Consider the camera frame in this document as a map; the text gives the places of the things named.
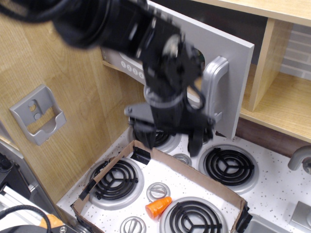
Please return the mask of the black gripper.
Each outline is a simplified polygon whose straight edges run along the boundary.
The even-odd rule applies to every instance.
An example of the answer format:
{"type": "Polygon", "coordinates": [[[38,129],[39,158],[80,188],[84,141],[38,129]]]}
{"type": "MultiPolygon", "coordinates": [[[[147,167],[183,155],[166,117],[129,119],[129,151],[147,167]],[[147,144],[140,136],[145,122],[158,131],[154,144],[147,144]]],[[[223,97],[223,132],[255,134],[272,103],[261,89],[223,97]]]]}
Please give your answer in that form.
{"type": "Polygon", "coordinates": [[[202,145],[213,138],[214,119],[187,99],[169,108],[155,108],[146,102],[128,105],[124,113],[130,118],[136,139],[149,149],[155,145],[156,131],[190,134],[191,157],[196,157],[202,145]]]}

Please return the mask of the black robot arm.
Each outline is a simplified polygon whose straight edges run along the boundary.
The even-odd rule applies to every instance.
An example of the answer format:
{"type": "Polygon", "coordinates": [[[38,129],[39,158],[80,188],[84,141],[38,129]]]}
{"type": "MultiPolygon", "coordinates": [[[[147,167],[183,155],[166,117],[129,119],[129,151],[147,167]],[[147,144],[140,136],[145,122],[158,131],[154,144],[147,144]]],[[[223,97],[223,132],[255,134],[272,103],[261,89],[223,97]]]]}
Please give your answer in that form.
{"type": "Polygon", "coordinates": [[[0,11],[26,23],[51,21],[70,46],[103,47],[142,62],[145,104],[127,108],[138,140],[153,148],[157,131],[186,134],[197,156],[213,137],[215,121],[193,108],[187,89],[203,68],[179,27],[144,0],[3,0],[0,11]]]}

